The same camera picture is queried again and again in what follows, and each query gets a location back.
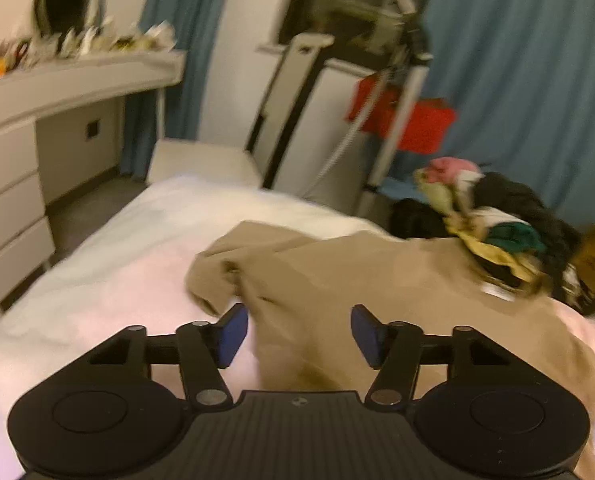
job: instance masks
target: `label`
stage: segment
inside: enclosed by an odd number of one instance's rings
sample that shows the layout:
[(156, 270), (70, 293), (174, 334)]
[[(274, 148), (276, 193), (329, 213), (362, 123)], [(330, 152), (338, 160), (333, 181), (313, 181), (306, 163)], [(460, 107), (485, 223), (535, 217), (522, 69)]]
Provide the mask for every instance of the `label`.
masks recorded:
[(504, 290), (501, 286), (493, 285), (492, 283), (482, 283), (482, 292), (504, 301), (515, 301), (513, 293)]

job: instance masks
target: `pile of clothes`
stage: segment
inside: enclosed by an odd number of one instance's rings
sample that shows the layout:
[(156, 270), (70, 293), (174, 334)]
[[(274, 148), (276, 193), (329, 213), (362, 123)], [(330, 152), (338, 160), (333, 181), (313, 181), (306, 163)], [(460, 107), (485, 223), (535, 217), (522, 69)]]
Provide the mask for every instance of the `pile of clothes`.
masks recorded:
[(529, 186), (453, 157), (432, 160), (414, 178), (428, 204), (410, 198), (395, 204), (391, 234), (457, 236), (487, 282), (514, 294), (551, 290), (556, 300), (570, 303), (577, 279), (567, 266), (581, 235)]

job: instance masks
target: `wall socket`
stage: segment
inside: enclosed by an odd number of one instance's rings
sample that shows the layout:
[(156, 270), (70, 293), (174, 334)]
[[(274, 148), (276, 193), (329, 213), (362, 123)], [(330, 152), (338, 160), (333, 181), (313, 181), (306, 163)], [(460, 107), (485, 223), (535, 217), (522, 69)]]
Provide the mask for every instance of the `wall socket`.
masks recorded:
[(94, 139), (100, 135), (100, 120), (92, 121), (86, 124), (86, 140)]

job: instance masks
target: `circular pad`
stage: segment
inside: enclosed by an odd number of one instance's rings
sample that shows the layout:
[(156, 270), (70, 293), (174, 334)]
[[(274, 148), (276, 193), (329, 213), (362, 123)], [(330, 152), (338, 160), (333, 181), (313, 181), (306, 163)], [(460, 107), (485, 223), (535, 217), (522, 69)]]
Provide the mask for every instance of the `circular pad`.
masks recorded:
[(572, 465), (589, 436), (583, 404), (553, 385), (449, 381), (419, 401), (415, 429), (449, 463), (476, 474), (525, 478)]
[(93, 388), (47, 382), (15, 403), (8, 435), (27, 469), (80, 478), (148, 465), (181, 424), (180, 401), (143, 378)]
[(519, 434), (535, 430), (544, 420), (544, 409), (525, 394), (489, 392), (473, 400), (471, 416), (486, 430)]
[(53, 410), (56, 423), (74, 433), (100, 433), (117, 426), (128, 411), (122, 397), (108, 392), (77, 392), (60, 400)]

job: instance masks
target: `cable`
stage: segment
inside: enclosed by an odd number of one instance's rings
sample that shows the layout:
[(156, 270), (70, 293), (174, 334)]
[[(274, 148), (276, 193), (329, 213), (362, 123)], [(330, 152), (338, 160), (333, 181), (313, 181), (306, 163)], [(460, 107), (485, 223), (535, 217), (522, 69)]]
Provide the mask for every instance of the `cable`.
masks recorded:
[(377, 100), (382, 96), (386, 88), (386, 83), (388, 82), (390, 74), (390, 68), (386, 68), (382, 70), (382, 72), (380, 72), (375, 87), (373, 87), (372, 91), (369, 94), (369, 98), (362, 106), (362, 109), (359, 111), (359, 114), (357, 114), (357, 117), (355, 117), (355, 120), (353, 121), (353, 124), (351, 124), (351, 127), (349, 128), (346, 136), (344, 136), (344, 138), (338, 144), (338, 147), (335, 148), (335, 151), (328, 158), (328, 160), (320, 170), (320, 173), (318, 173), (315, 179), (313, 179), (313, 181), (311, 182), (311, 184), (306, 186), (303, 192), (300, 193), (301, 198), (309, 198), (310, 194), (313, 192), (315, 187), (322, 181), (322, 179), (326, 175), (328, 175), (329, 171), (332, 170), (335, 164), (338, 163), (342, 155), (344, 155), (344, 152), (346, 152), (346, 150), (351, 145), (355, 137), (357, 137), (357, 134), (360, 132), (362, 126), (367, 121), (369, 115), (375, 108)]

